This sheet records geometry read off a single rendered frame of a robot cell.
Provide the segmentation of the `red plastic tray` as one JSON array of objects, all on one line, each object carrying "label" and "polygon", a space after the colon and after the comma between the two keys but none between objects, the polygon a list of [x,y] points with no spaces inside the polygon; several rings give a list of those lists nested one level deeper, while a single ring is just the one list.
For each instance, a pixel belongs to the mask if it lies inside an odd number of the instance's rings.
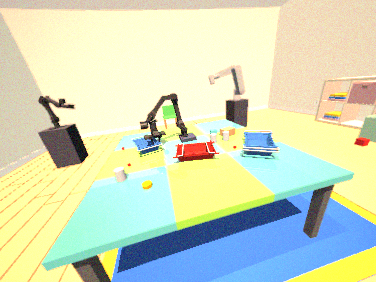
[{"label": "red plastic tray", "polygon": [[[220,154],[215,151],[215,148],[213,146],[214,142],[210,141],[207,142],[208,148],[210,152],[215,152],[215,154]],[[177,152],[176,157],[180,161],[190,161],[190,160],[201,160],[201,159],[211,159],[214,156],[214,153],[208,153],[208,149],[206,146],[206,143],[193,143],[193,144],[184,144],[184,151],[183,156],[177,157],[178,155],[182,155],[182,146],[177,144]],[[203,151],[206,151],[206,153],[203,153]],[[193,154],[193,152],[196,151],[196,154]]]}]

